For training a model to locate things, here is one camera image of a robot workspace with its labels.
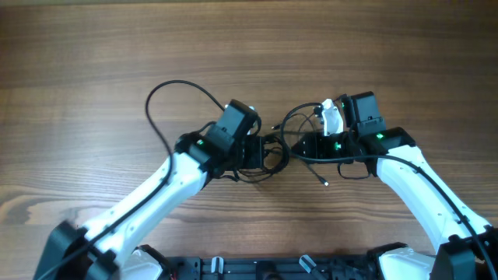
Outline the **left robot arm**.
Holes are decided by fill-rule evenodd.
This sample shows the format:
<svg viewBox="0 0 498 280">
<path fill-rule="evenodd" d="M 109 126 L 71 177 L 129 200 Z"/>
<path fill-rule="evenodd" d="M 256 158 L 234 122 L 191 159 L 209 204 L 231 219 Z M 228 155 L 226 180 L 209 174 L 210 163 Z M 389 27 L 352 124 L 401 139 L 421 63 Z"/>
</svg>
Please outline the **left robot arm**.
<svg viewBox="0 0 498 280">
<path fill-rule="evenodd" d="M 182 135 L 162 166 L 132 193 L 95 218 L 52 230 L 36 279 L 129 279 L 136 271 L 134 251 L 178 205 L 211 180 L 243 162 L 243 146 L 261 119 L 231 100 L 207 132 Z"/>
</svg>

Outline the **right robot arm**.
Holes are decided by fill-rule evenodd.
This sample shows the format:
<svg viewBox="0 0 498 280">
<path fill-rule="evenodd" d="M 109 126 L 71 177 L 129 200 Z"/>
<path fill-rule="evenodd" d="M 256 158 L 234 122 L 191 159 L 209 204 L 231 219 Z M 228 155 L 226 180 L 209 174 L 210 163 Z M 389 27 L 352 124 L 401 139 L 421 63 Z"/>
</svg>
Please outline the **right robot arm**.
<svg viewBox="0 0 498 280">
<path fill-rule="evenodd" d="M 416 141 L 388 128 L 372 92 L 311 103 L 321 131 L 304 132 L 286 151 L 310 164 L 364 163 L 389 186 L 429 237 L 435 256 L 403 243 L 372 250 L 378 279 L 495 279 L 497 229 L 435 173 Z"/>
</svg>

